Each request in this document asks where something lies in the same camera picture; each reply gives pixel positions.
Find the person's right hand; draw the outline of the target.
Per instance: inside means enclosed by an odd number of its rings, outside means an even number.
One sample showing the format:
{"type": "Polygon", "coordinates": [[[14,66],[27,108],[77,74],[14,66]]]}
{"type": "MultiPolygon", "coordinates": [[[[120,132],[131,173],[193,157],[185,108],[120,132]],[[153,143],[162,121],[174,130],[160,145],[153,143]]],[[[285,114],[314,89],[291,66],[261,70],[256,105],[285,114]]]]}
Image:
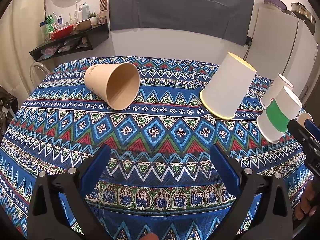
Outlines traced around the person's right hand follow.
{"type": "Polygon", "coordinates": [[[311,202],[319,193],[319,180],[315,177],[313,180],[308,181],[306,188],[301,196],[300,202],[295,208],[295,217],[302,220],[305,215],[309,217],[317,210],[317,206],[312,205],[311,202]]]}

